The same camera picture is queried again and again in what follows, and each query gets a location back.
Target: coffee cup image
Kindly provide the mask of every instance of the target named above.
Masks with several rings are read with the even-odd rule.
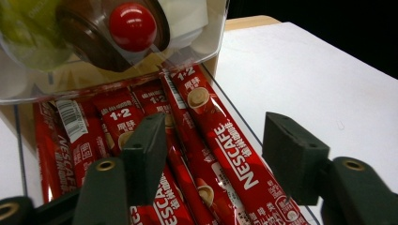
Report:
[[[122,133],[119,136],[119,139],[118,139],[119,149],[123,148],[123,146],[126,144],[127,140],[131,136],[131,134],[132,134],[132,131],[129,131],[129,132],[126,132],[126,133]]]
[[[202,198],[203,202],[207,207],[210,207],[213,204],[214,200],[214,191],[210,186],[200,186],[197,188],[199,192],[199,196]]]
[[[287,213],[287,219],[289,221],[295,221],[299,217],[298,213],[295,211],[289,211]]]
[[[179,198],[181,198],[181,201],[182,201],[182,202],[185,202],[184,195],[182,194],[181,189],[178,188],[177,186],[176,186],[176,192],[178,192],[178,196],[179,196]]]
[[[174,127],[174,119],[170,113],[167,113],[166,116],[164,117],[164,124],[166,125],[167,128]]]
[[[114,139],[112,138],[110,133],[105,133],[105,140],[106,143],[108,144],[109,149],[113,149],[115,147]]]
[[[210,94],[205,87],[197,87],[191,90],[187,96],[188,105],[197,113],[202,114],[214,109],[210,100]]]

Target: red ball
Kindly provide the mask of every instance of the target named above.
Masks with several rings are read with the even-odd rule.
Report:
[[[111,13],[109,20],[109,31],[116,44],[135,53],[152,45],[156,28],[151,12],[137,3],[121,4]]]

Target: nescafe coffee stick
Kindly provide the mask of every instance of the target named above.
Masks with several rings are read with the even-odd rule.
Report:
[[[188,166],[203,201],[223,224],[250,224],[242,202],[220,163],[203,142],[179,93],[166,76],[161,76],[161,82],[170,102],[176,131],[186,149]]]
[[[157,216],[157,218],[153,218],[153,221],[158,221],[156,224],[195,224],[190,210],[183,202],[183,196],[176,186],[175,178],[168,164],[164,167],[161,175],[153,208]]]
[[[265,161],[257,155],[199,66],[168,76],[252,221],[307,224],[293,200],[288,201]]]
[[[174,172],[176,182],[181,188],[183,196],[185,196],[186,203],[190,208],[195,222],[203,225],[217,224],[217,220],[202,202],[198,189],[196,188],[191,174],[184,163],[173,120],[170,116],[170,105],[164,95],[161,81],[156,80],[146,83],[143,86],[137,86],[132,89],[132,93],[136,96],[145,110],[145,115],[150,115],[152,113],[167,113],[165,121],[168,148],[167,159],[170,162],[172,171]]]
[[[127,87],[100,93],[93,97],[92,102],[101,114],[104,129],[112,138],[108,143],[114,143],[111,149],[117,157],[132,132],[143,120],[143,110]]]
[[[55,104],[69,136],[77,187],[81,187],[88,166],[110,155],[100,117],[91,97],[57,100]]]
[[[76,189],[69,138],[50,102],[33,104],[38,165],[44,203]]]
[[[153,207],[141,205],[141,206],[131,206],[130,214],[133,225],[151,225],[154,224],[149,215],[149,210],[153,211]]]

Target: clear plastic container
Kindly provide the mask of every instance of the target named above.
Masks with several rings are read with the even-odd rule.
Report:
[[[0,104],[68,98],[202,63],[229,0],[0,0]]]

